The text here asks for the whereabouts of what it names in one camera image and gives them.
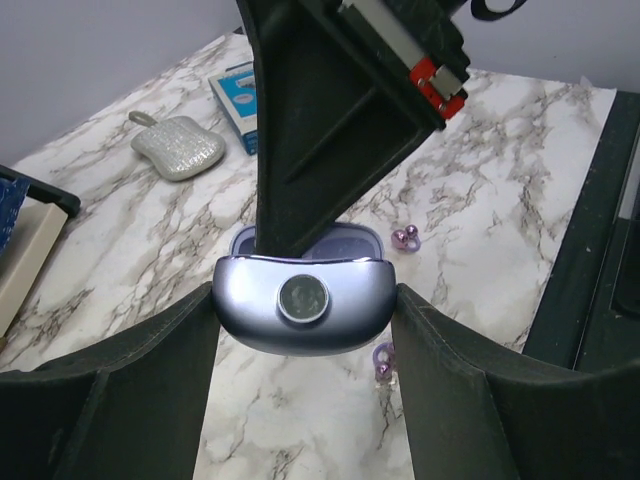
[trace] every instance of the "blue box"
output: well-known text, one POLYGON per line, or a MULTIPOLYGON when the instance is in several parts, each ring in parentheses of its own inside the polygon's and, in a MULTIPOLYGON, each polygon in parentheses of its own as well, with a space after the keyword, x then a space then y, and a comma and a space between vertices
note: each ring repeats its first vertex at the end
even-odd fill
POLYGON ((209 78, 211 90, 249 155, 258 151, 258 105, 253 63, 209 78))

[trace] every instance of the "pink bead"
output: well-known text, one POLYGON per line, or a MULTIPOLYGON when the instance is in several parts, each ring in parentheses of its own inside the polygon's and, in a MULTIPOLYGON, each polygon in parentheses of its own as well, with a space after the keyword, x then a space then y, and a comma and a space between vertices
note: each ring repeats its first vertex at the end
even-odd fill
POLYGON ((396 230, 391 234, 391 244, 400 250, 404 250, 409 241, 409 236, 404 230, 396 230))
POLYGON ((419 233, 418 227, 416 227, 415 225, 407 225, 407 228, 405 228, 404 230, 405 232, 407 232, 407 235, 411 239, 416 238, 419 233))

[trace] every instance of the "glitter pouch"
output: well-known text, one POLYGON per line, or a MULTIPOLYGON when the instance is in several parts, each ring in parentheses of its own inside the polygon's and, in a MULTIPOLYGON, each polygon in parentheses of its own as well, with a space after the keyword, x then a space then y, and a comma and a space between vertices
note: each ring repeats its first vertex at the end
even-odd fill
POLYGON ((148 127, 131 141, 131 148, 147 157, 160 175, 172 182, 191 178, 222 160, 225 141, 192 118, 179 116, 157 122, 143 112, 129 120, 148 127))

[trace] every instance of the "blue fabric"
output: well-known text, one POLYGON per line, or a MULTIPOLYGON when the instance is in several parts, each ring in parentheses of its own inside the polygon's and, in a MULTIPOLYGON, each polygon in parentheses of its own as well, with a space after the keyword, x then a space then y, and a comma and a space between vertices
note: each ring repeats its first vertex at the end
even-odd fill
POLYGON ((0 255, 9 243, 28 190, 29 181, 24 178, 14 182, 0 178, 0 255))

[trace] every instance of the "white marble surface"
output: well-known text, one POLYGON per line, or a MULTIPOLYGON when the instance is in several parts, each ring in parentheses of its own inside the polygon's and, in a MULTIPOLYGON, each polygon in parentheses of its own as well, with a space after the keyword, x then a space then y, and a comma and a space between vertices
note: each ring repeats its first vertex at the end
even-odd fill
MULTIPOLYGON (((244 37, 216 41, 16 166, 79 195, 83 210, 11 330, 0 368, 29 370, 95 343, 211 278, 254 218, 256 159, 206 78, 249 58, 244 37), (134 109, 192 116, 227 139, 226 159, 194 181, 167 183, 129 147, 141 129, 126 120, 134 109)), ((470 101, 449 128, 343 219, 378 231, 399 281, 519 350, 615 93, 483 72, 466 87, 470 101), (412 256, 389 242, 409 222, 423 240, 412 256)), ((413 478, 399 392, 375 388, 373 347, 282 358, 222 332, 195 478, 413 478)))

